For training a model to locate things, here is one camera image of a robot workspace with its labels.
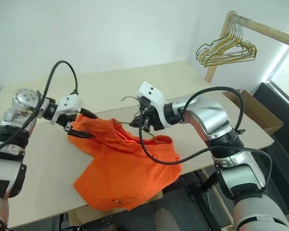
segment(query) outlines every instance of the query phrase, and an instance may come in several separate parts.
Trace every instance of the window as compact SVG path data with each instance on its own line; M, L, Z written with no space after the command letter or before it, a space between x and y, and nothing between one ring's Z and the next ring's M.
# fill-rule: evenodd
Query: window
M289 48L270 74L268 82L289 102Z

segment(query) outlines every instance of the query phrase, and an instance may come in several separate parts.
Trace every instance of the black cable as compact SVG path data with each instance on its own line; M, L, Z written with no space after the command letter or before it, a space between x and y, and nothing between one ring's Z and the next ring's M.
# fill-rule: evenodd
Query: black cable
M183 119L183 115L188 107L188 105L191 103L191 101L196 98L197 96L203 94L203 93L206 93L206 92L209 92L209 91L216 91L216 90L225 90L225 91L230 91L232 92L233 94L237 95L237 97L239 98L240 100L240 113L239 113L239 117L238 117L238 120L237 120L237 123L236 123L236 126L235 126L235 131L237 131L240 127L240 124L242 122L242 118L243 118L243 115L244 115L244 108L245 108L245 103L244 103L244 98L243 96L241 95L240 92L238 92L236 89L234 88L229 88L229 87L212 87L212 88L206 88L206 89L203 89L203 90L200 90L198 92L196 92L194 95L192 95L188 101L186 102L183 110L181 111L181 116L180 116L180 120Z
M261 154L261 155L265 155L269 161L270 161L270 168L269 168L269 172L268 172L268 175L266 177L266 183L265 183L265 188L266 188L266 185L271 177L271 172L272 172L272 167L273 167L273 162L272 162L272 158L271 156L264 152L264 151L261 151L261 150L258 150L258 149L254 149L254 148L244 148L244 147L235 147L235 146L214 146L214 147L208 147L208 148L205 148L205 149L202 149L182 160L178 160L178 161L174 161L174 162L165 162L165 161L161 161L161 160L158 160L158 159L155 159L149 152L148 150L146 149L145 147L145 144L144 144L144 140L143 140L143 135L142 135L142 119L143 119L143 113L144 113L144 110L143 108L140 108L140 118L139 118L139 139L140 139L140 144L141 144L141 147L143 148L144 150L144 153L153 161L159 163L159 164L162 164L162 165L177 165L177 164L181 164L185 161L188 161L200 154L203 154L207 151L212 151L212 150L217 150L217 149L232 149L232 150L238 150L238 151L247 151L247 152L255 152L255 153L258 153L258 154Z
M74 79L75 79L75 89L72 93L78 93L78 82L77 82L77 76L76 76L76 73L73 69L73 67L71 66L71 64L69 64L67 61L58 61L52 68L49 76L48 76L48 80L47 80L47 83L46 83L46 86L45 86L45 90L44 90L44 93L43 93L43 96L42 96L42 99L39 100L38 102L38 105L37 107L35 108L35 110L33 111L33 113L31 114L31 116L25 121L25 123L22 125L21 128L19 128L13 135L11 135L8 139L6 139L2 144L0 144L0 149L3 148L5 145L9 144L9 142L14 139L20 132L22 132L23 130L25 130L25 128L32 122L32 120L38 115L39 111L40 111L40 108L42 107L43 103L44 103L44 100L46 98L46 95L47 95L47 92L48 92L48 89L49 89L49 86L50 86L50 82L53 78L53 74L54 74L54 71L56 70L56 68L58 67L59 64L67 64L69 66L69 68L71 69L71 71L73 72L73 76L74 76Z

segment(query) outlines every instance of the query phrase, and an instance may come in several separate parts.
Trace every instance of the beige tabletop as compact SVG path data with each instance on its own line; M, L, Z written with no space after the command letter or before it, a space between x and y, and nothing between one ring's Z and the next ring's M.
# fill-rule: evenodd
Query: beige tabletop
M143 81L156 86L166 99L210 87L186 62L175 62L80 76L79 95L83 107L95 112L100 118L129 122L138 111L137 102L133 99L120 102L119 99L126 95L136 96ZM45 82L46 78L41 78L34 83L4 87L0 93L0 117L11 106L16 89L43 91ZM72 77L54 76L48 96L60 100L72 89ZM233 124L236 123L239 109L221 92L210 92L206 97L219 101ZM246 115L241 128L246 129L241 135L246 147L261 149L273 143L272 138ZM125 129L137 135L136 128L125 126ZM191 125L174 125L154 134L172 137L181 158L206 147ZM18 196L9 200L9 227L31 223L86 205L72 183L91 161L91 156L80 152L68 142L61 127L40 120L26 149L24 163L27 165L27 173L23 189ZM210 153L204 153L183 163L182 174L212 164Z

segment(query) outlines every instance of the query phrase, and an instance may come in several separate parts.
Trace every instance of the white wall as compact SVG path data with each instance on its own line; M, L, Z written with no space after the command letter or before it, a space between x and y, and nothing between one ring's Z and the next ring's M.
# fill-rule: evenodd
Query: white wall
M188 59L205 76L195 50L219 37L230 10L289 33L289 0L0 0L0 88L47 76L62 59L79 74ZM214 85L255 90L282 49L248 29L244 38L256 60L219 66Z
M0 87L187 58L196 0L0 0ZM58 74L70 73L64 65Z
M225 16L230 10L289 33L289 0L211 0L210 4L202 1L199 5L188 61L203 76L207 69L195 60L195 51L202 44L218 39ZM218 66L212 81L213 85L254 92L273 70L274 64L282 55L280 51L287 48L282 43L247 28L244 29L243 40L249 40L256 45L258 49L256 59L252 62Z

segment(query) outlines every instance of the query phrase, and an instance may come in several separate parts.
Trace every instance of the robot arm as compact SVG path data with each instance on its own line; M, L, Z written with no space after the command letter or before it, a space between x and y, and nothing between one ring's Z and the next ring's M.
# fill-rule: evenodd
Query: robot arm
M40 93L30 89L21 89L14 95L12 107L4 113L0 121L0 145L30 118L39 100ZM45 98L37 117L33 118L14 139L0 148L0 230L7 227L8 198L18 195L24 183L26 165L22 162L37 118L59 124L69 135L92 138L89 133L72 129L71 122L75 120L77 113L97 118L93 113L80 107L79 96L76 93L63 97L59 104L51 98Z
M177 123L189 123L208 147L244 147L218 102L199 96L190 102L181 119L189 98L184 96L167 103L158 89L144 82L138 92L138 100L145 107L143 115L140 115L143 117L143 129L149 131L152 125L154 130L160 130ZM140 116L130 126L138 127ZM221 189L235 204L236 230L289 231L285 215L265 194L266 179L251 152L223 148L211 150L211 154Z

